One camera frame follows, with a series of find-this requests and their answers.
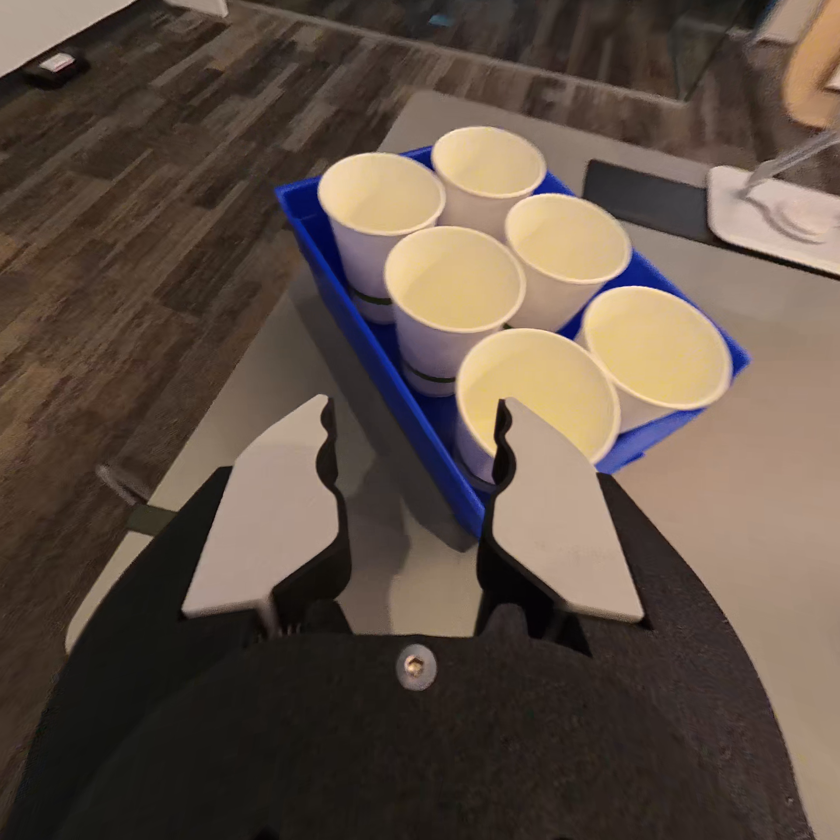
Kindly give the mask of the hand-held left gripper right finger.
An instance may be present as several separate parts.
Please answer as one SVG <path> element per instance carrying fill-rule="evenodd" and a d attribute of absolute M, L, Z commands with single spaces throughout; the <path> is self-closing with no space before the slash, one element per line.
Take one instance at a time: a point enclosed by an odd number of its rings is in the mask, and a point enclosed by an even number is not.
<path fill-rule="evenodd" d="M 515 398 L 499 400 L 494 438 L 476 634 L 503 604 L 522 609 L 531 637 L 562 637 L 570 616 L 641 623 L 643 601 L 596 468 Z"/>

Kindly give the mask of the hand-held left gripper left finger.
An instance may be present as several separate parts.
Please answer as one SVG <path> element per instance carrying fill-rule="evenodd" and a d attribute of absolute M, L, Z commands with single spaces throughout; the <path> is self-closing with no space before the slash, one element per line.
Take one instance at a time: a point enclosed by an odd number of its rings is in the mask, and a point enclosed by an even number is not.
<path fill-rule="evenodd" d="M 311 605 L 350 581 L 337 426 L 318 394 L 235 460 L 182 603 L 186 618 L 253 611 L 268 634 L 301 630 Z"/>

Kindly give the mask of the blue plastic bin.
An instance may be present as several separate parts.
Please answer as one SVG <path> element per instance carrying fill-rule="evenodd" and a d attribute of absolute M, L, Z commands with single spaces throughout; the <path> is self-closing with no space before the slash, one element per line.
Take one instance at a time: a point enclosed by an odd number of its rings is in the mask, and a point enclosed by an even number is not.
<path fill-rule="evenodd" d="M 431 151 L 432 146 L 400 155 L 415 160 L 435 173 Z M 392 324 L 377 324 L 362 317 L 351 297 L 329 219 L 319 203 L 317 190 L 320 179 L 311 178 L 277 188 L 278 202 L 287 216 L 299 248 L 314 275 L 320 295 L 334 320 L 353 346 L 425 469 L 446 498 L 455 518 L 466 531 L 479 537 L 486 503 L 494 485 L 472 476 L 459 456 L 455 441 L 458 417 L 455 394 L 448 397 L 431 397 L 416 392 L 406 381 L 402 369 L 395 321 Z M 544 193 L 574 196 L 572 191 L 549 171 L 531 196 Z M 511 205 L 500 206 L 469 203 L 457 205 L 454 211 L 448 211 L 445 205 L 444 212 L 435 226 L 471 228 L 495 238 L 508 247 L 504 231 L 505 221 L 510 210 L 521 200 Z M 616 287 L 629 286 L 666 291 L 697 308 L 635 249 L 629 267 L 618 278 L 607 282 L 595 297 Z M 560 331 L 551 333 L 558 333 L 576 342 L 583 311 L 591 301 Z M 712 323 L 729 348 L 733 379 L 750 364 L 750 357 L 735 339 Z M 612 450 L 595 467 L 607 475 L 617 472 L 625 465 L 643 457 L 648 449 L 705 410 L 706 408 L 672 413 L 628 433 L 619 433 Z"/>

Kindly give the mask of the white board stand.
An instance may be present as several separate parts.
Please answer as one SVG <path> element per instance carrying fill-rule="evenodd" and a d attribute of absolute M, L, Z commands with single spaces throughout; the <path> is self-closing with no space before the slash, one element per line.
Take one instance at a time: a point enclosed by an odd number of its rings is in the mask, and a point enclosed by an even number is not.
<path fill-rule="evenodd" d="M 838 278 L 838 196 L 780 179 L 838 141 L 838 129 L 826 129 L 753 171 L 710 168 L 710 231 L 728 245 Z"/>

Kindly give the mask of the small black floor device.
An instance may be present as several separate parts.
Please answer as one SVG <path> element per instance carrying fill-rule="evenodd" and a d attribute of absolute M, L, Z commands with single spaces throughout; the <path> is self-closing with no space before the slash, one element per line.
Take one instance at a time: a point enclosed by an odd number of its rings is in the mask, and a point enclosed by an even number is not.
<path fill-rule="evenodd" d="M 21 76 L 34 88 L 56 90 L 87 73 L 90 68 L 90 61 L 78 50 L 54 49 L 27 64 L 21 69 Z"/>

